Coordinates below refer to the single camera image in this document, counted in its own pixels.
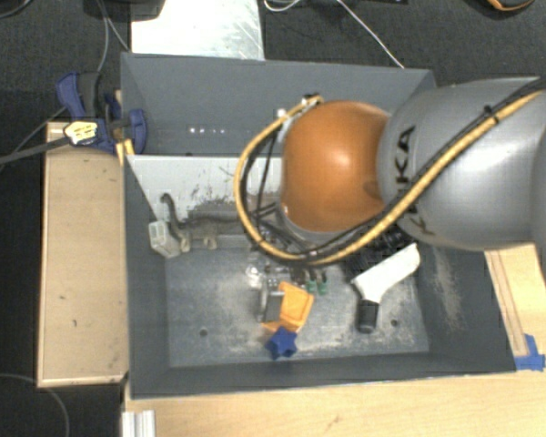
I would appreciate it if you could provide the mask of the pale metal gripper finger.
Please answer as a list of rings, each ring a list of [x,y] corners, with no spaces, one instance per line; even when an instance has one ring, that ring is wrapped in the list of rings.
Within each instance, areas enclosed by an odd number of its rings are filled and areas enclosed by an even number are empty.
[[[256,265],[249,264],[246,269],[249,288],[257,293],[256,319],[261,322],[264,318],[268,298],[268,277]]]
[[[276,321],[279,319],[281,306],[285,297],[284,290],[277,279],[268,279],[265,285],[264,321]]]

